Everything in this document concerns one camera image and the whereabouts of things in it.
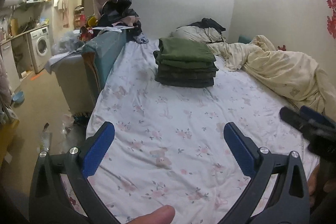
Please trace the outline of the person's left hand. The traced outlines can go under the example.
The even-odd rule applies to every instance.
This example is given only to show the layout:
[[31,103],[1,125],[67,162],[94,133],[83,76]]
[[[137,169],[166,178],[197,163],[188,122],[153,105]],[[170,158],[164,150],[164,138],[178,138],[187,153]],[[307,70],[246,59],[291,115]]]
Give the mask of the person's left hand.
[[165,205],[150,214],[133,219],[127,224],[171,224],[175,217],[175,209]]

